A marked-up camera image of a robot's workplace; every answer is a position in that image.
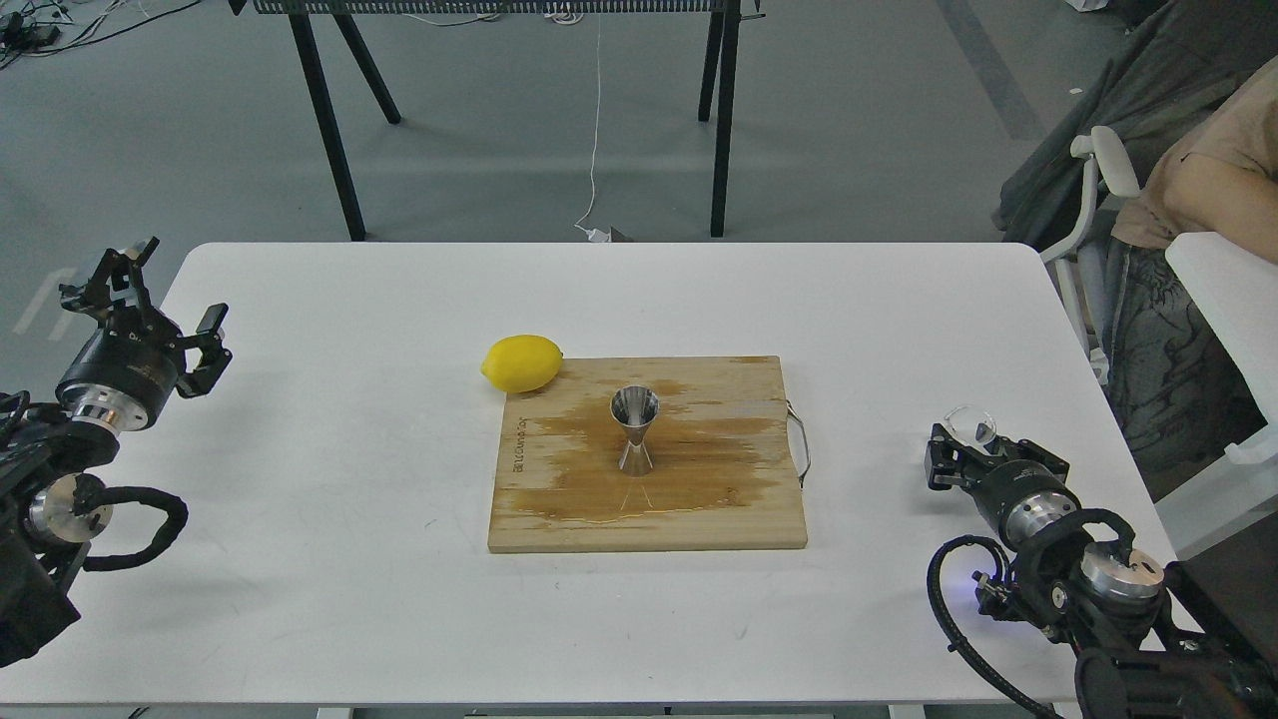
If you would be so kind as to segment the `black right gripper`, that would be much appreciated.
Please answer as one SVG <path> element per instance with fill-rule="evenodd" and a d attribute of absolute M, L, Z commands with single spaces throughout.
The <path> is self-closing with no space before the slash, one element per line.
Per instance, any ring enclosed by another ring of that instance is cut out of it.
<path fill-rule="evenodd" d="M 1080 510 L 1080 501 L 1059 481 L 1068 461 L 1022 438 L 994 435 L 984 444 L 990 456 L 1008 460 L 989 473 L 989 458 L 953 438 L 933 423 L 924 450 L 924 474 L 930 490 L 973 489 L 973 504 L 1005 545 L 1022 545 L 1065 515 Z"/>

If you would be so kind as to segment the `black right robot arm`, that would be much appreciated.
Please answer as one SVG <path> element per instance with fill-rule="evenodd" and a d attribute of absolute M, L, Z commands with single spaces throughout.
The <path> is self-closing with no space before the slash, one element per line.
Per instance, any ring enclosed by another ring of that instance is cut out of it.
<path fill-rule="evenodd" d="M 1022 622 L 1074 653 L 1074 696 L 1086 718 L 1273 718 L 1275 660 L 1190 579 L 1135 547 L 1112 510 L 1086 508 L 1068 490 L 1068 461 L 989 423 L 973 444 L 930 428 L 924 473 L 932 490 L 961 488 L 992 536 L 946 541 L 927 570 L 927 596 L 947 647 L 978 677 L 1036 718 L 1054 716 L 973 647 L 944 600 L 944 559 L 962 547 L 989 552 L 973 573 L 978 613 Z"/>

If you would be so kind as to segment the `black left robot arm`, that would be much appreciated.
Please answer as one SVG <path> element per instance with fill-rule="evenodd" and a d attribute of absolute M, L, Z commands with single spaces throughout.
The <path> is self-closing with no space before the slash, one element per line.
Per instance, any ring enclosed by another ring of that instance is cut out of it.
<path fill-rule="evenodd" d="M 105 252 L 89 275 L 63 284 L 61 307 L 91 315 L 96 331 L 51 404 L 3 395 L 1 662 L 37 654 L 79 619 L 70 602 L 78 573 L 132 570 L 164 554 L 189 518 L 187 503 L 152 487 L 109 487 L 93 473 L 119 453 L 119 437 L 155 427 L 173 395 L 210 395 L 233 360 L 224 346 L 227 305 L 211 305 L 192 335 L 161 313 L 144 284 L 158 246 Z M 164 510 L 141 550 L 93 556 L 91 543 L 124 502 Z"/>

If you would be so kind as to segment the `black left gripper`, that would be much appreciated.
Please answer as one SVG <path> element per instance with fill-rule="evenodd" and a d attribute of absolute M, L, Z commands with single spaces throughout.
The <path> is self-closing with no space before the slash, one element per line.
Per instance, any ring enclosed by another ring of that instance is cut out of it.
<path fill-rule="evenodd" d="M 143 268 L 158 246 L 157 238 L 123 252 L 104 252 L 98 264 L 72 284 L 60 284 L 60 305 L 91 315 L 98 331 L 81 349 L 58 383 L 55 395 L 68 412 L 109 412 L 112 430 L 155 427 L 173 392 L 181 397 L 210 395 L 227 369 L 233 352 L 224 346 L 221 324 L 227 304 L 211 305 L 190 336 L 178 324 L 157 321 Z M 187 372 L 187 351 L 198 350 Z"/>

